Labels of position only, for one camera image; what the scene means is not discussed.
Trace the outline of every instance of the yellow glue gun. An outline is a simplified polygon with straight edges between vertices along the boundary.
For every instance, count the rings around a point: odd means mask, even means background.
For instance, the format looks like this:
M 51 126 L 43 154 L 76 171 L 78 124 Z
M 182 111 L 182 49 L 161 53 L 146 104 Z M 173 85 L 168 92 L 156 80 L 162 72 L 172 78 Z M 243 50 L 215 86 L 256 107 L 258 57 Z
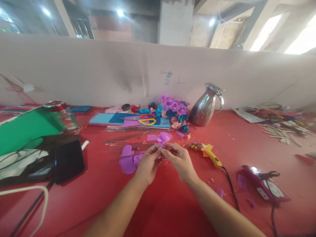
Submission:
M 213 147 L 211 144 L 203 144 L 203 143 L 192 143 L 190 144 L 189 148 L 193 150 L 201 150 L 203 151 L 203 157 L 209 157 L 211 161 L 213 161 L 214 166 L 216 168 L 221 168 L 222 163 L 219 161 L 219 159 L 214 155 L 214 153 L 211 151 Z

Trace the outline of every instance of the green folder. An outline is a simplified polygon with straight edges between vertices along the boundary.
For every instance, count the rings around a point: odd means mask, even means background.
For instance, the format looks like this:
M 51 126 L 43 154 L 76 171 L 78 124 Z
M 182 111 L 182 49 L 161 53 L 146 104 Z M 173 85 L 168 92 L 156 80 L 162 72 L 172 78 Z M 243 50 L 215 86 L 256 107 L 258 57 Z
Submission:
M 0 125 L 0 156 L 17 151 L 31 140 L 64 130 L 54 113 L 39 107 Z

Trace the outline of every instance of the blue flower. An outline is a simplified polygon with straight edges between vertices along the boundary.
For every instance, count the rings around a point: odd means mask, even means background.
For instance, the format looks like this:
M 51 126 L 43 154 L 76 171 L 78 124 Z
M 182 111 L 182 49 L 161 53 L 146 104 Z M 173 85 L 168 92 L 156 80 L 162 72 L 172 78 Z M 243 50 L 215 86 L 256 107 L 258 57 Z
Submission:
M 177 113 L 173 112 L 172 110 L 167 110 L 166 115 L 167 117 L 171 118 L 171 117 L 175 117 Z
M 188 105 L 190 105 L 190 103 L 187 101 L 181 101 L 181 103 L 184 104 L 186 107 L 188 107 Z
M 186 124 L 186 125 L 183 125 L 179 128 L 179 131 L 182 132 L 182 133 L 189 133 L 189 125 Z
M 162 105 L 159 105 L 157 110 L 155 111 L 156 117 L 161 117 Z
M 180 123 L 182 123 L 182 121 L 185 121 L 185 120 L 187 120 L 188 118 L 189 118 L 189 115 L 186 114 L 186 115 L 181 115 L 181 116 L 179 116 L 179 117 L 177 118 L 177 120 L 178 120 Z
M 139 109 L 137 111 L 137 113 L 139 113 L 139 114 L 149 114 L 150 110 L 149 109 Z
M 156 106 L 156 105 L 155 105 L 154 102 L 152 102 L 150 105 L 148 105 L 149 109 L 150 109 L 150 108 L 154 108 L 154 109 L 155 109 L 155 106 Z

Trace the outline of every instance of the red scissors handle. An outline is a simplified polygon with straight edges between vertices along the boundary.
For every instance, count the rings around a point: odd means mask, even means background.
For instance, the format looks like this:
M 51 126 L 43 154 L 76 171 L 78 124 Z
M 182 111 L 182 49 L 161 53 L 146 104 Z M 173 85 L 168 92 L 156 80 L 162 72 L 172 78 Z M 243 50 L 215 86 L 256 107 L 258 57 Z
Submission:
M 142 115 L 142 116 L 139 117 L 139 119 L 155 119 L 155 118 L 156 118 L 156 116 L 153 115 L 153 114 L 145 114 L 145 115 Z

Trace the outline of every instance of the phone screen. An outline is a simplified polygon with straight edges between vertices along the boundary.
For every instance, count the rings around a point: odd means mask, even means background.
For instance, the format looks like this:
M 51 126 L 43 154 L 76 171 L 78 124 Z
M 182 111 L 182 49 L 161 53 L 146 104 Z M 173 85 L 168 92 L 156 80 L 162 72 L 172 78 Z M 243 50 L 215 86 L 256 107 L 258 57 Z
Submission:
M 85 171 L 80 141 L 73 141 L 55 150 L 56 184 L 63 184 Z

